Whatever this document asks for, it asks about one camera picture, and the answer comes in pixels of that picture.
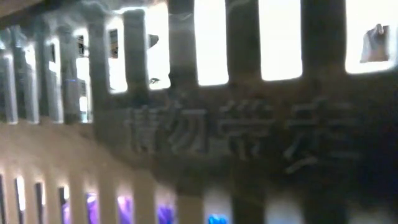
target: window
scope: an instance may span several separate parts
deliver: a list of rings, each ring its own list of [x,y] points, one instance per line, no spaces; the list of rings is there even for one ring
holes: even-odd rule
[[[259,1],[263,80],[286,80],[301,76],[300,11],[300,1],[297,0]]]
[[[50,116],[55,123],[63,123],[63,103],[62,103],[62,89],[61,89],[61,55],[60,55],[60,41],[58,38],[53,38],[49,41],[50,48],[49,70],[50,81],[47,83],[51,86],[52,94],[49,96]]]
[[[170,87],[169,10],[165,2],[146,11],[146,32],[149,34],[147,66],[149,88],[159,90]]]
[[[394,0],[346,0],[346,71],[352,74],[387,70],[396,63]]]
[[[126,69],[124,66],[123,20],[115,17],[108,25],[111,54],[109,58],[109,87],[111,93],[127,91]]]
[[[198,82],[201,86],[228,82],[224,0],[196,0],[194,9]]]
[[[91,85],[90,64],[88,60],[88,31],[86,29],[76,30],[74,36],[77,40],[79,56],[76,59],[77,82],[79,87],[80,122],[91,123]]]

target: white slat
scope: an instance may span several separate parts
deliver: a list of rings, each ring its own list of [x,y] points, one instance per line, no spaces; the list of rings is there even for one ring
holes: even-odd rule
[[[177,197],[177,218],[179,223],[205,223],[204,203],[202,198],[186,195],[178,195]]]
[[[61,204],[58,194],[58,185],[56,176],[51,172],[51,168],[46,166],[43,169],[45,203],[43,207],[44,224],[61,223]]]
[[[70,224],[88,224],[86,208],[86,195],[84,188],[84,178],[78,170],[70,170],[69,180],[69,200],[70,200]]]
[[[204,194],[205,219],[210,215],[221,215],[233,224],[232,199],[230,194],[222,188],[207,189]]]
[[[134,224],[156,224],[155,205],[156,182],[148,170],[134,172]]]
[[[102,170],[98,177],[99,223],[119,223],[116,186],[108,170]]]
[[[35,176],[32,168],[25,166],[23,170],[25,211],[24,224],[39,224],[37,197],[35,195]]]
[[[4,202],[6,211],[6,220],[9,224],[18,224],[18,207],[17,207],[17,194],[14,185],[16,175],[10,164],[6,165],[4,171]]]

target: metal surface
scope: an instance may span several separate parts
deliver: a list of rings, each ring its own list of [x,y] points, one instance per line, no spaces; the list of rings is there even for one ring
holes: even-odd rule
[[[190,215],[196,215],[195,222],[201,224],[206,209],[199,198],[212,185],[233,195],[229,204],[234,212],[229,215],[235,224],[248,223],[242,218],[248,213],[251,222],[265,222],[263,202],[272,198],[274,189],[286,189],[300,198],[306,223],[348,223],[346,204],[352,201],[387,207],[396,203],[396,64],[365,75],[346,71],[344,0],[302,1],[302,75],[277,81],[263,80],[259,35],[277,30],[259,31],[256,1],[225,3],[228,82],[215,86],[200,85],[197,62],[202,49],[197,45],[193,1],[168,2],[170,73],[163,77],[150,77],[149,50],[157,44],[150,44],[146,11],[125,8],[150,7],[152,2],[65,3],[57,10],[28,14],[29,20],[17,24],[4,23],[2,118],[13,126],[2,124],[5,133],[12,130],[11,140],[2,140],[18,148],[9,154],[13,159],[30,142],[35,149],[29,155],[44,157],[41,148],[51,147],[48,158],[55,166],[62,160],[55,150],[57,143],[46,146],[50,140],[43,136],[59,138],[66,158],[63,172],[71,173],[64,177],[71,179],[75,223],[85,217],[84,206],[76,202],[83,198],[82,179],[94,179],[101,193],[119,187],[107,185],[102,172],[110,179],[118,172],[123,174],[116,176],[126,181],[134,176],[133,193],[143,195],[136,200],[144,204],[137,208],[141,213],[136,220],[148,223],[155,223],[155,180],[176,192],[180,220],[188,222]],[[109,34],[115,27],[123,30],[116,37]],[[163,40],[159,36],[157,43]],[[207,41],[215,37],[209,34]],[[80,55],[78,44],[83,45]],[[33,55],[35,63],[28,63]],[[125,73],[126,91],[115,93],[111,88],[113,59],[119,72]],[[88,67],[84,77],[79,77],[83,69],[77,60]],[[284,66],[293,63],[286,61]],[[208,76],[223,75],[215,67],[206,70]],[[170,86],[151,88],[162,82]],[[85,111],[82,96],[87,99]],[[46,119],[62,125],[45,123]],[[40,126],[27,126],[25,121]],[[18,132],[23,137],[15,137]],[[30,140],[21,146],[16,143],[25,138]],[[68,151],[75,144],[79,147]],[[97,150],[101,155],[90,159]],[[74,157],[90,164],[77,165]],[[80,168],[90,175],[73,175]],[[115,199],[99,197],[107,202]],[[362,200],[365,197],[371,203]],[[101,221],[112,223],[114,216],[102,214]]]

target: blue light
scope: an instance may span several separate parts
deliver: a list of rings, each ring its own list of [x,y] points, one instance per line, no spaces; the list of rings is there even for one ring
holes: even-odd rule
[[[228,219],[224,215],[210,215],[208,224],[228,224]]]

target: purple light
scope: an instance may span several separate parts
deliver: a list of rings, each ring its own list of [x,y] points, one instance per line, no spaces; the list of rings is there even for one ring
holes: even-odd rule
[[[120,224],[132,223],[132,200],[127,197],[118,197]],[[98,224],[98,204],[96,196],[93,194],[87,195],[87,209],[90,224]],[[69,202],[62,207],[63,224],[70,224],[70,209]],[[174,221],[173,210],[170,207],[159,207],[157,209],[157,216],[159,224],[172,224]]]

